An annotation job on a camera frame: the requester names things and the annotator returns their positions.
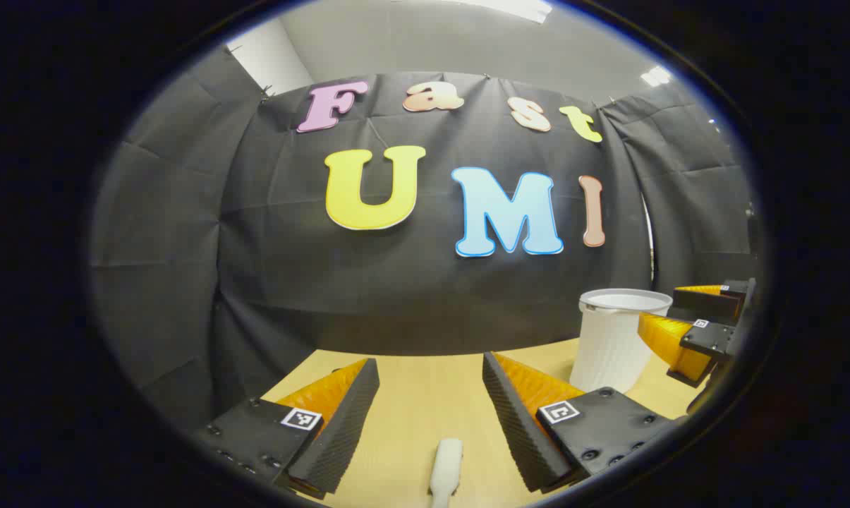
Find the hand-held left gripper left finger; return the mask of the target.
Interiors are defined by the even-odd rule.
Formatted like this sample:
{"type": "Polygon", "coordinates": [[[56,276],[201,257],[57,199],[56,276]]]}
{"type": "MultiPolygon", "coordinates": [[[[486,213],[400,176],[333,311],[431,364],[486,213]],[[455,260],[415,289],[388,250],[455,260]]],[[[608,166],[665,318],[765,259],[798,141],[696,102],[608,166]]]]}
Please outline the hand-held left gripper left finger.
{"type": "Polygon", "coordinates": [[[277,401],[242,401],[192,437],[250,482],[324,498],[340,485],[379,388],[377,361],[365,358],[277,401]]]}

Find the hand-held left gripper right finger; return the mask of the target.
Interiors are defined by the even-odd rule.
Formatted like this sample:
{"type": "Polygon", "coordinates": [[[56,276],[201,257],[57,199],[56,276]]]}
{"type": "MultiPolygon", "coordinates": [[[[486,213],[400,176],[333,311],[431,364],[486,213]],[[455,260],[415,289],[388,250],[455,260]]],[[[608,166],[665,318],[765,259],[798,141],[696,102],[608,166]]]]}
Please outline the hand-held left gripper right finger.
{"type": "Polygon", "coordinates": [[[584,392],[495,351],[483,354],[482,380],[529,491],[599,475],[679,424],[614,388],[584,392]]]}

